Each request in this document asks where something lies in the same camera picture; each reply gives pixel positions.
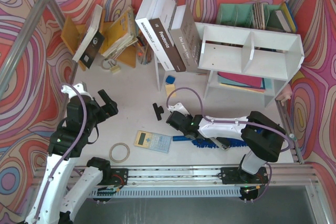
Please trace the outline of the blue microfiber duster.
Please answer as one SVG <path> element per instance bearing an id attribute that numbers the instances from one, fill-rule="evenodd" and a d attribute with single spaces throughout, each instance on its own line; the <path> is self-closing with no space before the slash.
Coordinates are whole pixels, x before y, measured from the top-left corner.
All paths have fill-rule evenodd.
<path id="1" fill-rule="evenodd" d="M 192 140 L 190 138 L 187 138 L 185 136 L 174 136 L 172 141 L 173 142 L 180 142 L 180 141 L 190 141 L 193 145 L 195 145 L 198 148 L 219 148 L 215 143 L 210 140 L 209 138 L 203 138 L 200 137 L 201 135 L 199 134 L 199 138 Z M 245 147 L 247 146 L 247 143 L 244 142 L 243 140 L 238 140 L 235 138 L 227 138 L 229 139 L 231 146 L 230 147 Z"/>

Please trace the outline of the white black stapler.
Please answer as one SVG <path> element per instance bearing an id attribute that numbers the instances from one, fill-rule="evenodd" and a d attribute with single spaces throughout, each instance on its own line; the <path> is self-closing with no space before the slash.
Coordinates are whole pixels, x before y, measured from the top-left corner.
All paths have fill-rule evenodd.
<path id="1" fill-rule="evenodd" d="M 219 148 L 221 148 L 223 150 L 227 150 L 231 146 L 231 143 L 230 143 L 229 139 L 227 139 L 225 137 L 213 138 L 212 141 L 215 143 L 215 145 L 217 145 Z"/>

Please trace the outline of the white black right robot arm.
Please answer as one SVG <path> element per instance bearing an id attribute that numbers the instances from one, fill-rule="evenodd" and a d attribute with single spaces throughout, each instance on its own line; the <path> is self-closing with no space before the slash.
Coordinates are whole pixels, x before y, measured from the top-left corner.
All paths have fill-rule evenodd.
<path id="1" fill-rule="evenodd" d="M 201 114 L 192 116 L 181 104 L 168 105 L 166 123 L 197 144 L 214 144 L 222 150 L 246 145 L 249 152 L 239 165 L 242 174 L 256 175 L 266 163 L 278 161 L 286 132 L 258 111 L 235 119 L 213 118 Z"/>

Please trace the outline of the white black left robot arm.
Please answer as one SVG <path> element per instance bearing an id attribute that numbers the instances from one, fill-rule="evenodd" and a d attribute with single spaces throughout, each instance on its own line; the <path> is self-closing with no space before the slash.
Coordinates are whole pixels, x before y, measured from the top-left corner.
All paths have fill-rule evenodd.
<path id="1" fill-rule="evenodd" d="M 40 188 L 24 223 L 73 223 L 75 217 L 96 185 L 111 178 L 111 165 L 106 159 L 93 157 L 83 174 L 67 191 L 68 180 L 77 165 L 89 136 L 98 124 L 118 114 L 117 103 L 104 90 L 98 95 L 100 106 L 84 83 L 63 83 L 61 92 L 68 95 L 67 116 L 50 137 L 47 163 Z"/>

